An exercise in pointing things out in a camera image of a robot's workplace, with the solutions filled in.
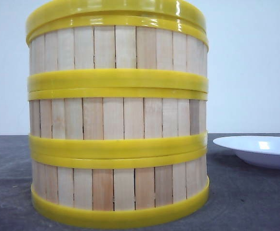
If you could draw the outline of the bamboo steamer with three buns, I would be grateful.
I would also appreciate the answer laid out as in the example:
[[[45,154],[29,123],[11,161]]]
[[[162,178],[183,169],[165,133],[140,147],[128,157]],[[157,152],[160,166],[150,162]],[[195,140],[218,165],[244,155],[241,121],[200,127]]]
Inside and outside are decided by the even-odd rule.
[[[175,98],[89,97],[30,101],[35,155],[132,159],[204,150],[206,102]]]

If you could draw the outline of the bamboo steamer with large bun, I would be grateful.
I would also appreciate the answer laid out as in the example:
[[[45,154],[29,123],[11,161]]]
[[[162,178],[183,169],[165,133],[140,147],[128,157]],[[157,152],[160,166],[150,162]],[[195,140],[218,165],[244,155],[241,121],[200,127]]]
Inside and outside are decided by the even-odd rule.
[[[206,33],[180,19],[70,15],[27,20],[28,97],[206,100]]]

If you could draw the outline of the woven bamboo steamer lid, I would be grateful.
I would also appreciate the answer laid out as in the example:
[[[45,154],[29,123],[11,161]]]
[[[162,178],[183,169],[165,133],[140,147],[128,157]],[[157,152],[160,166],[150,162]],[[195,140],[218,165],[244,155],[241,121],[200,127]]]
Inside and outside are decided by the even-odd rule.
[[[52,0],[33,11],[26,22],[29,34],[39,26],[67,16],[85,13],[157,15],[192,23],[206,30],[203,13],[184,0]]]

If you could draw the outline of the bamboo steamer with small bun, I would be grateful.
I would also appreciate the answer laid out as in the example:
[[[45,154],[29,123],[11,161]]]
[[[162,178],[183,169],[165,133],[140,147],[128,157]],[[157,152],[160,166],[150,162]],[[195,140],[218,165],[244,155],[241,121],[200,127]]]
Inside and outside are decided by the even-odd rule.
[[[138,169],[76,169],[34,164],[34,208],[52,220],[86,228],[124,229],[183,218],[208,200],[206,156]]]

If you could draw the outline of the white plate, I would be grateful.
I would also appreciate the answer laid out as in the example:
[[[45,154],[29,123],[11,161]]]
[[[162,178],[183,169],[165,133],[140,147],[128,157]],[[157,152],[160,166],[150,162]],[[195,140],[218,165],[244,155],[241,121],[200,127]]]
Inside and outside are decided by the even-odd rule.
[[[248,164],[280,169],[280,137],[229,136],[216,138],[213,142],[234,150],[236,156]]]

